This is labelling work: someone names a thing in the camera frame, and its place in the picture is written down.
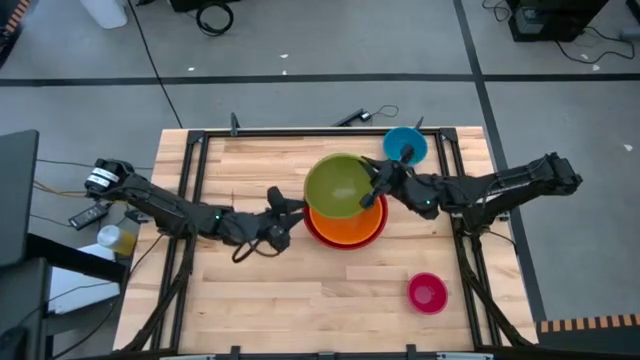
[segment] concrete floor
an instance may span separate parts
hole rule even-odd
[[[507,24],[497,23],[480,0],[462,2],[484,74],[640,73],[640,59],[606,57],[594,72],[562,57],[553,43],[514,43]],[[203,36],[193,19],[165,1],[137,8],[160,76],[471,74],[449,0],[244,0],[231,7],[236,22],[219,38]],[[0,84],[154,77],[129,16],[125,27],[105,31],[78,1],[40,0],[0,69]],[[623,0],[611,0],[593,25],[614,36],[634,21]],[[588,36],[580,41],[567,45],[574,56],[628,51]],[[633,215],[640,201],[633,181],[640,174],[640,82],[486,87],[509,165],[558,151],[585,179],[571,197],[522,207],[546,317],[640,313],[640,224]],[[384,104],[398,105],[400,115],[376,118],[375,125],[407,125],[420,116],[424,125],[486,125],[473,81],[170,85],[167,92],[185,127],[226,127],[231,111],[243,126],[322,126],[356,108],[374,111]],[[115,157],[150,166],[162,129],[177,126],[158,85],[0,86],[0,108],[1,134],[35,128],[40,157],[88,164]],[[635,148],[627,151],[625,144]],[[43,163],[36,174],[64,190],[81,189],[86,175],[84,168]],[[36,192],[32,213],[64,222],[89,205]],[[114,209],[104,223],[117,222],[121,213]],[[76,232],[32,219],[30,230],[79,247],[95,241],[96,227]],[[96,311],[97,320],[106,309]],[[108,352],[116,324],[113,316],[68,357]],[[56,352],[91,328],[59,336]]]

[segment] stacked bowls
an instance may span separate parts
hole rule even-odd
[[[364,209],[360,200],[371,191],[371,178],[363,160],[350,154],[333,154],[320,160],[304,185],[304,222],[323,244],[340,250],[359,249],[373,242],[387,222],[384,196]]]

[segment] wooden tabletop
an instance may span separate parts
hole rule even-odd
[[[457,131],[467,174],[493,172],[482,128]],[[187,132],[163,132],[154,184],[177,192]],[[416,171],[440,173],[435,144],[427,139],[429,153]],[[285,197],[301,199],[305,175],[319,159],[336,152],[382,159],[381,142],[379,136],[214,138],[202,201],[261,212],[267,206],[267,188],[273,185]],[[449,168],[454,169],[448,146],[446,151]],[[194,178],[187,199],[193,194]],[[229,353],[232,345],[240,345],[243,353],[396,352],[405,351],[406,344],[416,344],[418,351],[472,350],[449,217],[441,214],[425,221],[397,200],[388,200],[389,218],[381,236],[356,251],[325,247],[302,222],[291,231],[291,247],[277,258],[254,254],[233,264],[233,248],[199,239],[179,353]],[[511,236],[506,223],[496,223],[492,230]],[[141,227],[134,261],[156,238],[154,225]],[[496,303],[524,337],[537,342],[513,245],[490,234],[482,243]],[[131,277],[115,349],[132,339],[155,307],[166,250],[167,241],[161,240]],[[419,272],[432,272],[447,285],[449,302],[437,315],[420,315],[407,302],[407,281]],[[489,344],[477,297],[476,304],[483,340]],[[163,346],[169,343],[173,309],[167,314]]]

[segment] bottle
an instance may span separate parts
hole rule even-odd
[[[129,256],[133,253],[136,236],[115,225],[107,225],[98,232],[98,244],[118,254]]]

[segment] cable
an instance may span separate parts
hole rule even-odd
[[[129,271],[129,276],[131,276],[133,274],[133,272],[136,271],[136,268],[138,267],[138,265],[140,265],[142,263],[142,259],[144,259],[151,252],[151,250],[154,247],[156,247],[156,245],[158,245],[158,242],[160,241],[160,239],[162,239],[163,236],[164,236],[164,234],[160,234],[160,236],[158,236],[156,241],[154,241],[153,244],[151,244],[151,247],[149,247],[149,249],[147,249],[147,251],[145,251],[144,254],[142,254],[140,259],[138,259],[138,261],[136,261],[136,264],[133,265],[133,267],[131,268],[131,271]]]
[[[29,318],[29,316],[33,315],[33,313],[34,313],[34,312],[36,312],[36,311],[40,310],[40,308],[41,308],[42,306],[46,305],[47,303],[49,303],[49,302],[51,302],[51,301],[53,301],[53,300],[55,300],[55,299],[57,299],[57,298],[59,298],[59,297],[65,296],[65,295],[67,295],[67,294],[69,294],[69,293],[72,293],[72,292],[74,292],[74,291],[76,291],[76,290],[80,290],[80,289],[88,289],[88,288],[92,288],[92,287],[96,287],[96,286],[102,286],[102,285],[107,285],[107,284],[112,284],[112,282],[111,282],[111,281],[108,281],[108,282],[103,282],[103,283],[98,283],[98,284],[93,284],[93,285],[82,285],[82,286],[78,286],[78,287],[75,287],[75,288],[73,288],[73,289],[71,289],[71,290],[69,290],[69,291],[65,291],[65,292],[63,292],[63,293],[62,293],[62,294],[60,294],[60,295],[56,295],[56,296],[52,297],[52,298],[51,298],[51,299],[49,299],[49,300],[45,300],[41,305],[39,305],[39,306],[38,306],[38,307],[36,307],[35,309],[31,310],[27,315],[25,315],[25,316],[22,318],[22,320],[20,320],[20,322],[18,322],[18,325],[17,325],[17,326],[22,325],[22,323],[24,323],[24,322]]]
[[[162,235],[162,234],[160,236],[158,236],[158,238],[151,245],[151,247],[149,247],[149,249],[147,249],[147,251],[140,257],[140,259],[136,262],[136,264],[131,268],[131,271],[129,271],[129,276],[131,276],[131,274],[133,274],[133,272],[136,270],[138,265],[140,265],[140,263],[142,263],[142,260],[145,258],[145,256],[147,256],[147,254],[149,254],[151,252],[151,250],[158,244],[158,242],[160,241],[160,239],[162,239],[163,236],[164,235]],[[124,291],[122,291],[120,293],[120,296],[118,297],[118,301],[120,301],[123,296],[124,296]],[[109,317],[111,316],[111,314],[113,314],[113,310],[116,308],[115,304],[118,301],[111,303],[111,308],[107,312],[107,315],[102,319],[102,321],[100,321],[98,323],[98,325],[95,328],[93,328],[93,330],[91,330],[87,335],[85,335],[82,339],[77,341],[75,344],[69,346],[68,348],[66,348],[66,349],[62,350],[61,352],[57,353],[56,355],[52,356],[49,360],[55,360],[55,359],[58,359],[58,358],[60,358],[60,357],[62,357],[64,355],[66,355],[67,353],[69,353],[70,351],[72,351],[73,349],[77,348],[78,346],[80,346],[85,341],[87,341],[91,336],[93,336],[102,327],[102,325],[104,325],[104,323],[106,323],[107,320],[109,320]]]
[[[115,304],[116,302],[111,303],[111,308],[109,309],[109,311],[107,312],[107,315],[102,319],[102,321],[100,321],[100,323],[98,323],[98,326],[96,326],[95,328],[93,328],[93,330],[91,330],[91,332],[89,332],[87,335],[85,335],[85,337],[83,337],[82,339],[80,339],[78,342],[76,342],[75,344],[69,346],[68,348],[62,350],[61,352],[57,353],[56,355],[52,356],[51,358],[49,358],[49,360],[55,360],[58,359],[64,355],[66,355],[67,353],[69,353],[70,351],[72,351],[73,349],[77,348],[78,346],[82,345],[82,343],[84,343],[85,341],[87,341],[91,336],[93,336],[93,334],[95,334],[101,327],[102,325],[104,325],[104,323],[107,322],[107,320],[109,320],[109,317],[111,316],[111,314],[113,314],[113,310],[115,310]]]
[[[158,80],[158,83],[160,84],[160,88],[162,89],[162,92],[164,93],[164,96],[167,98],[167,102],[169,103],[169,106],[171,107],[171,111],[173,111],[173,115],[176,117],[176,122],[178,123],[178,126],[180,126],[180,129],[184,129],[184,126],[182,126],[182,121],[180,120],[180,116],[178,116],[178,112],[176,111],[176,108],[173,106],[173,102],[171,101],[171,98],[169,98],[169,94],[167,93],[167,89],[165,89],[164,84],[162,83],[162,78],[160,78],[160,74],[158,73],[158,69],[156,68],[156,64],[153,62],[153,58],[151,57],[151,51],[149,51],[149,45],[147,45],[147,39],[145,39],[145,37],[144,37],[144,33],[142,32],[142,26],[140,26],[140,20],[138,20],[138,15],[136,14],[136,11],[133,8],[133,5],[131,4],[131,0],[127,0],[127,3],[129,3],[129,7],[131,8],[131,13],[133,14],[133,18],[136,21],[136,25],[138,25],[138,31],[140,32],[140,37],[142,38],[142,44],[144,45],[144,49],[147,51],[147,56],[149,57],[149,62],[151,63],[151,67],[153,68],[153,72],[155,73],[156,79]]]
[[[84,194],[86,193],[86,191],[58,191],[41,183],[38,180],[33,180],[33,184],[34,184],[33,187],[35,189],[38,189],[40,191],[44,191],[50,194],[58,195],[58,196],[84,198],[85,197]]]
[[[496,18],[496,20],[498,22],[503,22],[507,19],[509,19],[511,17],[511,10],[508,7],[504,7],[504,6],[500,6],[500,4],[504,3],[505,0],[500,0],[498,1],[495,5],[493,6],[489,6],[487,5],[487,0],[483,0],[482,1],[482,8],[483,9],[487,9],[487,10],[493,10],[493,16]],[[503,14],[505,14],[505,16],[500,17],[499,11],[501,10],[503,11]]]
[[[567,52],[564,50],[564,48],[562,47],[562,45],[560,44],[560,42],[558,40],[554,40],[556,45],[558,45],[558,47],[560,48],[560,51],[562,52],[562,55],[564,55],[564,57],[566,57],[569,60],[572,60],[572,61],[575,61],[575,62],[579,62],[581,64],[587,64],[587,65],[596,64],[598,61],[600,61],[600,59],[605,57],[605,55],[607,55],[607,54],[616,55],[616,56],[619,56],[619,57],[621,57],[623,59],[627,59],[627,60],[633,60],[636,57],[636,47],[631,41],[621,40],[621,39],[616,39],[616,38],[612,38],[612,37],[609,37],[609,36],[605,36],[600,31],[598,31],[598,29],[594,28],[593,26],[585,26],[585,29],[593,30],[596,34],[598,34],[598,36],[600,36],[601,38],[603,38],[605,40],[615,41],[615,42],[619,42],[619,43],[623,43],[623,44],[629,45],[631,47],[631,55],[621,54],[621,53],[616,52],[616,51],[607,50],[607,51],[603,52],[602,54],[600,54],[600,56],[598,56],[597,59],[595,59],[593,61],[589,61],[589,60],[585,60],[585,59],[579,59],[579,58],[572,57],[571,55],[567,54]]]
[[[86,167],[91,169],[96,167],[95,165],[88,165],[88,164],[76,163],[71,161],[57,161],[57,160],[48,160],[48,159],[36,159],[36,161],[48,163],[48,164],[80,166],[80,167]],[[136,170],[153,170],[153,167],[134,166],[133,168]]]
[[[48,218],[46,218],[44,216],[38,216],[38,215],[34,215],[34,214],[29,214],[29,216],[34,217],[36,219],[40,219],[40,220],[44,220],[44,221],[48,221],[48,222],[54,223],[56,225],[60,225],[60,226],[64,226],[64,227],[73,227],[73,226],[68,225],[68,224],[63,224],[63,223],[61,223],[59,221],[48,219]]]
[[[516,242],[515,242],[515,241],[513,241],[513,240],[509,239],[508,237],[506,237],[506,236],[504,236],[504,235],[500,235],[500,234],[498,234],[497,232],[493,232],[493,231],[491,231],[491,230],[487,230],[487,232],[488,232],[489,234],[495,235],[495,236],[497,236],[497,237],[501,237],[501,238],[503,238],[503,239],[507,240],[508,242],[510,242],[511,244],[513,244],[513,246],[516,246]]]
[[[395,112],[395,113],[393,113],[393,114],[387,114],[387,113],[384,113],[384,112],[382,112],[382,110],[384,110],[385,108],[392,108],[392,109],[395,109],[395,110],[396,110],[396,112]],[[396,116],[398,115],[398,113],[399,113],[399,112],[400,112],[400,108],[399,108],[399,107],[397,107],[396,105],[382,105],[382,106],[380,107],[380,109],[378,109],[378,111],[376,111],[376,112],[374,112],[374,113],[372,113],[372,114],[371,114],[371,118],[373,119],[373,117],[374,117],[374,116],[376,116],[376,115],[382,115],[382,116],[384,116],[384,117],[393,118],[393,117],[396,117]]]
[[[216,29],[211,27],[211,25],[209,25],[207,22],[202,21],[202,14],[210,7],[219,7],[225,13],[227,13],[227,16],[229,17],[229,22],[227,22],[227,25],[222,28]],[[198,8],[195,19],[200,32],[207,36],[216,37],[226,33],[227,31],[229,31],[229,29],[231,29],[231,26],[233,25],[233,11],[231,11],[229,5],[225,4],[222,1],[210,1],[202,4],[202,6]]]

